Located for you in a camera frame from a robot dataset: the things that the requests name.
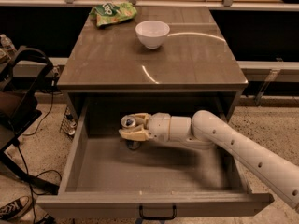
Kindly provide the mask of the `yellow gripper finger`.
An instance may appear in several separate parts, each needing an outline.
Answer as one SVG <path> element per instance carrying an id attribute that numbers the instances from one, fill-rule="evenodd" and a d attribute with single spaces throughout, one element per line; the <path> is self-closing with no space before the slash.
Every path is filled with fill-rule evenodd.
<path id="1" fill-rule="evenodd" d="M 150 132 L 144 125 L 138 125 L 130 129 L 119 129 L 119 134 L 123 139 L 144 142 L 150 139 Z"/>
<path id="2" fill-rule="evenodd" d="M 151 118 L 151 114 L 149 113 L 135 113 L 131 114 L 131 117 L 135 119 L 135 123 L 137 125 L 144 124 L 146 125 L 148 120 Z"/>

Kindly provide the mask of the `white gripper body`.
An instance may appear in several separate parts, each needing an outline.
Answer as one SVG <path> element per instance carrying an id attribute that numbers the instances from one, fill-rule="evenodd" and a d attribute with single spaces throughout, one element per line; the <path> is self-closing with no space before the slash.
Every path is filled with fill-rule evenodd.
<path id="1" fill-rule="evenodd" d="M 152 115 L 147 123 L 149 137 L 165 142 L 169 139 L 169 127 L 171 116 L 166 113 L 156 113 Z"/>

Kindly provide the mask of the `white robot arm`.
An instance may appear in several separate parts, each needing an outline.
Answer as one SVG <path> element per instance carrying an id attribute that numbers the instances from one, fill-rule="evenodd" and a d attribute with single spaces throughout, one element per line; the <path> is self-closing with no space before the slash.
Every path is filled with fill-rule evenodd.
<path id="1" fill-rule="evenodd" d="M 198 148 L 214 143 L 226 150 L 289 207 L 299 208 L 299 167 L 260 146 L 206 110 L 191 117 L 136 113 L 121 118 L 120 136 L 134 142 L 180 142 Z"/>

